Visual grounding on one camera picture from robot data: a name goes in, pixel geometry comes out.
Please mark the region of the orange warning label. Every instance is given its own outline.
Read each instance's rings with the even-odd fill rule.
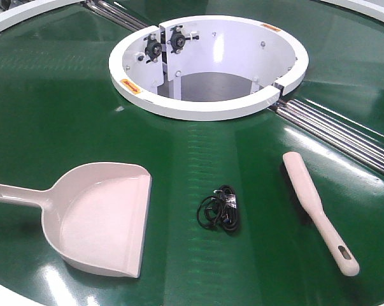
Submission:
[[[266,27],[267,29],[273,30],[275,32],[281,31],[281,29],[278,29],[277,27],[271,25],[271,24],[262,24],[263,27]]]
[[[139,94],[141,92],[141,89],[127,78],[121,80],[121,83],[123,83],[126,88],[132,91],[133,94]]]

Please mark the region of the green surface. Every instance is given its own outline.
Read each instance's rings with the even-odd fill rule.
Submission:
[[[154,23],[228,14],[282,27],[310,57],[291,96],[384,135],[384,25],[305,0],[124,4]],[[384,177],[269,110],[182,122],[130,104],[113,88],[107,65],[128,34],[78,5],[0,34],[0,183],[46,189],[83,163],[144,166],[153,185],[141,277],[70,268],[41,233],[40,211],[0,204],[0,284],[49,306],[384,302]],[[302,154],[360,275],[341,275],[314,225],[303,222],[281,168],[288,150]],[[195,220],[198,203],[221,184],[238,193],[235,235]]]

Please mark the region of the bundled cord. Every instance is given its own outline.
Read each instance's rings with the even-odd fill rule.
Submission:
[[[200,203],[196,213],[198,223],[206,229],[219,225],[225,231],[236,231],[239,226],[236,192],[231,186],[222,185],[214,193]]]

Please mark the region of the metal rail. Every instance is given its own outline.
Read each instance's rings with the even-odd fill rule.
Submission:
[[[102,0],[86,0],[84,5],[94,13],[97,13],[132,32],[136,32],[149,26],[120,8]]]
[[[279,116],[384,174],[384,149],[369,141],[367,135],[298,100],[279,100],[273,110]]]

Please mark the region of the white circular hub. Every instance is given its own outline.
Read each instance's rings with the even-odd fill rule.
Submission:
[[[149,112],[211,121],[250,115],[272,105],[301,83],[308,62],[301,43],[273,25],[238,17],[194,16],[124,38],[111,52],[110,73],[119,93]],[[251,90],[222,101],[182,100],[182,77],[197,73],[242,77],[251,82]],[[169,94],[160,96],[158,87],[164,83]]]

